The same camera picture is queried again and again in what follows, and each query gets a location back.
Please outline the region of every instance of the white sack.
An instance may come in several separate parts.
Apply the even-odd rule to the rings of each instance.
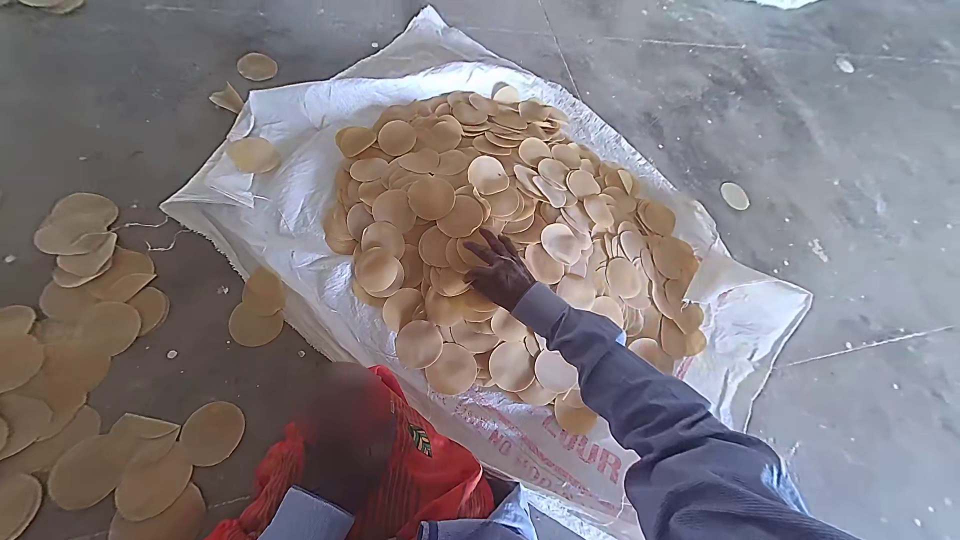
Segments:
[[[455,397],[431,392],[421,372],[396,362],[393,336],[378,310],[354,298],[350,258],[332,254],[324,243],[322,219],[335,200],[333,175],[342,158],[333,141],[338,129],[370,126],[389,105],[451,90],[490,95],[501,81],[566,111],[574,140],[633,170],[648,193],[677,213],[676,236],[703,258],[687,298],[705,304],[709,343],[679,373],[724,422],[743,429],[747,405],[811,295],[730,258],[703,206],[683,196],[586,105],[446,26],[430,7],[393,43],[333,80],[251,92],[225,144],[245,135],[265,137],[282,165],[267,174],[243,174],[222,144],[161,208],[211,239],[244,277],[259,265],[278,272],[289,287],[286,320],[311,345],[332,360],[389,366],[411,405],[438,431],[488,466],[538,488],[534,501],[542,511],[587,538],[639,538],[623,491],[636,455],[616,444],[605,423],[589,436],[571,436],[548,407],[514,404],[491,390]],[[741,384],[751,374],[749,384]]]

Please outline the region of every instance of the person's hand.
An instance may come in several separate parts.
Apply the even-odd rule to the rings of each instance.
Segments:
[[[490,248],[476,242],[464,242],[489,266],[481,266],[467,272],[467,280],[480,294],[508,311],[513,311],[516,303],[534,286],[534,279],[523,259],[516,253],[514,243],[503,234],[499,237],[486,229],[481,229]]]

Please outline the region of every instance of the red cloth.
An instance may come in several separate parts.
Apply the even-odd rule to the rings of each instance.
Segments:
[[[370,368],[391,391],[396,418],[393,452],[379,485],[357,513],[349,540],[414,538],[421,521],[486,518],[493,495],[480,462],[466,448],[440,435],[407,404],[394,374]],[[303,473],[300,429],[287,425],[256,469],[253,502],[235,520],[225,520],[206,540],[253,540],[270,524],[290,486]]]

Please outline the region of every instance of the concrete floor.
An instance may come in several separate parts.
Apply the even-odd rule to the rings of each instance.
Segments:
[[[0,264],[0,305],[36,304],[54,262],[31,234],[59,197],[97,191],[120,205],[121,221],[161,221],[156,205],[231,123],[207,101],[212,90],[328,78],[388,43],[421,5],[89,0],[67,17],[0,9],[0,256],[16,257]],[[815,293],[749,426],[790,463],[814,515],[863,538],[960,538],[960,5],[435,5],[580,96],[706,205],[738,260]],[[279,62],[274,80],[237,76],[249,50]],[[751,194],[749,210],[723,203],[725,181]],[[121,237],[142,249],[143,240],[169,244],[176,230]],[[90,402],[105,423],[128,410],[182,421],[212,399],[244,408],[237,453],[195,475],[212,526],[245,503],[237,499],[254,464],[288,418],[291,386],[324,360],[290,329],[261,349],[227,343],[241,281],[206,240],[181,234],[152,255],[170,318],[116,358]],[[179,355],[168,359],[169,350]],[[101,538],[110,514],[108,503],[72,513],[47,503],[24,538]]]

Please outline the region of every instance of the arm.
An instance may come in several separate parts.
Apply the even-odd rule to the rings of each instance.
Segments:
[[[344,540],[353,516],[297,486],[287,490],[260,540]]]
[[[625,349],[611,321],[525,278],[509,240],[488,234],[492,251],[473,246],[492,268],[472,275],[474,287],[577,367],[584,402],[621,446],[642,456],[624,481],[647,538],[852,538],[806,515],[770,447],[727,429],[700,394]]]

